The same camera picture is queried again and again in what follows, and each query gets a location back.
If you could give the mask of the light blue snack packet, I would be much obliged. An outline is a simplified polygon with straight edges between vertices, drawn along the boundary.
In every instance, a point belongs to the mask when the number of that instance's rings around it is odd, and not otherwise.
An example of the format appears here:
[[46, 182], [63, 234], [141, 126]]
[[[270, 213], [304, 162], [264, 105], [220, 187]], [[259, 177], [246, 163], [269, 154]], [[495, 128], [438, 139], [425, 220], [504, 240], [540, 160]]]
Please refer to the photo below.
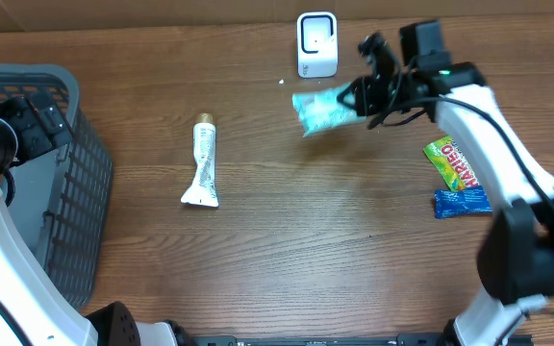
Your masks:
[[298, 113], [304, 136], [312, 136], [365, 120], [364, 117], [357, 115], [355, 110], [347, 108], [338, 101], [338, 95], [348, 87], [349, 84], [345, 84], [322, 91], [292, 95], [292, 106]]

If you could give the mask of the green snack bag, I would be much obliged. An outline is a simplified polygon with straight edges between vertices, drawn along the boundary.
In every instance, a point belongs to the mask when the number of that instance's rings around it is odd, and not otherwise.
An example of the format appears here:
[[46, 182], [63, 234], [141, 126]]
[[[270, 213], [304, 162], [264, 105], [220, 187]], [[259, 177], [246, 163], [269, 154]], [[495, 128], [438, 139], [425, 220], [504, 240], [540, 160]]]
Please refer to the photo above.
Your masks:
[[427, 159], [434, 164], [451, 191], [479, 186], [479, 181], [463, 151], [451, 136], [424, 147]]

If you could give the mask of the white tube gold cap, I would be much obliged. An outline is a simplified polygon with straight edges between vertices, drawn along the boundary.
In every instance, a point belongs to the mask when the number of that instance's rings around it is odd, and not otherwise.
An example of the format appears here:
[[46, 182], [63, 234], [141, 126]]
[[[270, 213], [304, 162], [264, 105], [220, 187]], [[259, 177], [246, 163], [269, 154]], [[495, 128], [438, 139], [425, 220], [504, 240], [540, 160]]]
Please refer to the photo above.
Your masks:
[[216, 126], [209, 113], [200, 113], [193, 126], [193, 158], [196, 170], [181, 197], [183, 204], [206, 208], [219, 206], [215, 187]]

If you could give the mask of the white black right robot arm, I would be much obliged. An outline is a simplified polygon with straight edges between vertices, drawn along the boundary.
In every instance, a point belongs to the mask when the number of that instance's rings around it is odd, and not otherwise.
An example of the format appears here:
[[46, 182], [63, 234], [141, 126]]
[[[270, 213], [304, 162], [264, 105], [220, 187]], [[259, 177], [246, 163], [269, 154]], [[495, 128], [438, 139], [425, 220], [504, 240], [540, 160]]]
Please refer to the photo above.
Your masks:
[[554, 297], [554, 177], [526, 150], [471, 62], [455, 63], [438, 21], [401, 28], [395, 56], [379, 34], [358, 49], [372, 68], [347, 93], [371, 126], [422, 109], [462, 149], [491, 204], [491, 229], [477, 255], [481, 285], [436, 345], [506, 345]]

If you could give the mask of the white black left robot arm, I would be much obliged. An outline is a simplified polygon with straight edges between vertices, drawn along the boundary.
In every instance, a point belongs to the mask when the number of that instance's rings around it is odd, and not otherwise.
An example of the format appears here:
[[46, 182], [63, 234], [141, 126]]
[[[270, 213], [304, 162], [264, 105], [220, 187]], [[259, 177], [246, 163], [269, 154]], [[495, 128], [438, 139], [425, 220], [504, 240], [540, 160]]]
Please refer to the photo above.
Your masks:
[[113, 160], [54, 64], [0, 63], [0, 345], [181, 345], [171, 321], [141, 323], [93, 291]]

